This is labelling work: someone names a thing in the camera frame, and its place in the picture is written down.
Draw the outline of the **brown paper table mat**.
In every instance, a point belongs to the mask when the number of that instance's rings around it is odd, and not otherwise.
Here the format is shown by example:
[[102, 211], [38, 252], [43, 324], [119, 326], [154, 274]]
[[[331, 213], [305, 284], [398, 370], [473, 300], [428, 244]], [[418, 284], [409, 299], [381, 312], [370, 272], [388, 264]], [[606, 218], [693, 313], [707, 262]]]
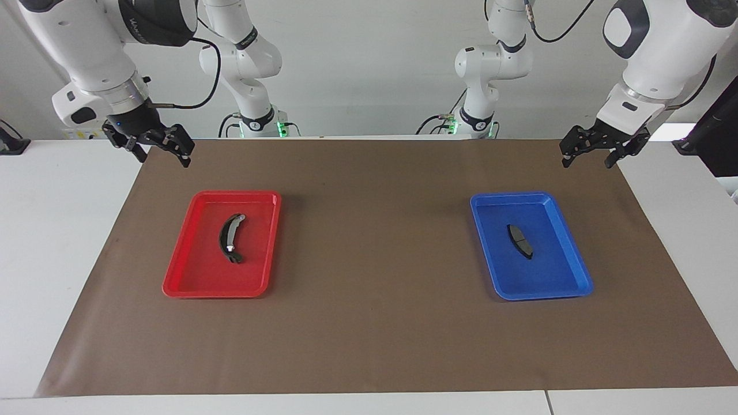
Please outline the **brown paper table mat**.
[[[282, 197], [258, 299], [171, 299], [200, 191]], [[471, 196], [546, 191], [594, 290], [494, 294]], [[552, 140], [201, 140], [142, 165], [38, 397], [738, 386], [618, 168]]]

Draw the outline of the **large black background equipment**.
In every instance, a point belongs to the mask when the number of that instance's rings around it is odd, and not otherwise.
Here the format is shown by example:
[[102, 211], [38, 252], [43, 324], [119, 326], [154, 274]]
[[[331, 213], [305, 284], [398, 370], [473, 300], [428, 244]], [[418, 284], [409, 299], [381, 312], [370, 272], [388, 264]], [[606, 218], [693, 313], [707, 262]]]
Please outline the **large black background equipment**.
[[680, 155], [699, 157], [715, 177], [738, 176], [738, 76], [690, 133], [672, 145]]

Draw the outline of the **small dark brake pad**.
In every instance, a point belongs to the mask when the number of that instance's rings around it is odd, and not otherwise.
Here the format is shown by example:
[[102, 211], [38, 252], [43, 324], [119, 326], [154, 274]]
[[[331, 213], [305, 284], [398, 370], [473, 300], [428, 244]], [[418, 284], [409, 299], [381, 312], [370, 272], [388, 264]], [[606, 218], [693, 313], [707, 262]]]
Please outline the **small dark brake pad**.
[[507, 233], [514, 248], [527, 260], [533, 258], [533, 248], [524, 235], [524, 232], [514, 224], [507, 224]]

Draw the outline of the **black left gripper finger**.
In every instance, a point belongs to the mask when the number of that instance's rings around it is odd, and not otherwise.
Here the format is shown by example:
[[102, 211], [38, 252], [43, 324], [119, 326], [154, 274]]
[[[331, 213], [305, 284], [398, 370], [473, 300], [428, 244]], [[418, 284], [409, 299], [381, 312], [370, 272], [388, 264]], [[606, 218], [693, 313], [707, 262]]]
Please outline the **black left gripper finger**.
[[607, 169], [613, 168], [619, 160], [627, 157], [629, 150], [627, 149], [627, 142], [615, 141], [612, 144], [612, 151], [604, 160], [605, 167]]
[[586, 149], [586, 131], [570, 130], [560, 142], [562, 165], [569, 168], [574, 159]]

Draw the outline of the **small black clamp mount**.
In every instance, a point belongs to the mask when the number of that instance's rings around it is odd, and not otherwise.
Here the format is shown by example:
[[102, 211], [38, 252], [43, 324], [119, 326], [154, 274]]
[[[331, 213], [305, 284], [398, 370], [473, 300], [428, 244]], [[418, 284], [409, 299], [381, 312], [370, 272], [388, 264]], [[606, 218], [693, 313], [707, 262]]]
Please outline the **small black clamp mount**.
[[21, 155], [30, 142], [31, 139], [24, 138], [10, 123], [0, 119], [0, 155]]

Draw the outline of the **red plastic tray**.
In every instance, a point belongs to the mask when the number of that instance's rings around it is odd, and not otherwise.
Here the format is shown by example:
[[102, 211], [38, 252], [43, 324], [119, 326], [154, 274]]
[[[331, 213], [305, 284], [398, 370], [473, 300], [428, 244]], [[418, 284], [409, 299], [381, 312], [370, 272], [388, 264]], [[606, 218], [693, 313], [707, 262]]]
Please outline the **red plastic tray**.
[[[174, 299], [256, 299], [272, 280], [282, 197], [275, 191], [201, 191], [188, 207], [163, 292]], [[219, 247], [221, 226], [243, 213], [235, 244], [242, 263]]]

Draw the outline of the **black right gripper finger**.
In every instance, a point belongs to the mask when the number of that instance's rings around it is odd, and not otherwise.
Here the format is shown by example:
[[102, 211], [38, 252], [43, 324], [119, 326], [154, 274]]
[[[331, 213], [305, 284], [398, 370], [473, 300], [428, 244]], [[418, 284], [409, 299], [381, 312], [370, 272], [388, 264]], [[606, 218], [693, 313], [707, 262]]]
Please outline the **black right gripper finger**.
[[129, 153], [132, 153], [132, 155], [134, 155], [138, 162], [144, 163], [146, 161], [148, 153], [139, 144], [139, 142], [137, 141], [137, 137], [129, 137], [124, 135], [123, 137], [118, 139], [118, 141], [122, 149], [126, 150]]
[[182, 167], [188, 168], [191, 163], [191, 154], [195, 142], [180, 124], [174, 124], [170, 128], [171, 152], [178, 158]]

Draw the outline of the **blue plastic tray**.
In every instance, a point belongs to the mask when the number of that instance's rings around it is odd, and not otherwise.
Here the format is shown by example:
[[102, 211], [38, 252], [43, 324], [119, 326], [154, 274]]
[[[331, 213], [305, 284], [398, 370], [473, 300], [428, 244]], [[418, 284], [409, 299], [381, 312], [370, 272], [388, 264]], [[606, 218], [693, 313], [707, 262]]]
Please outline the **blue plastic tray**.
[[[491, 283], [502, 299], [574, 299], [593, 292], [579, 247], [551, 194], [475, 194], [470, 210]], [[533, 248], [532, 260], [514, 248], [507, 224], [522, 229]]]

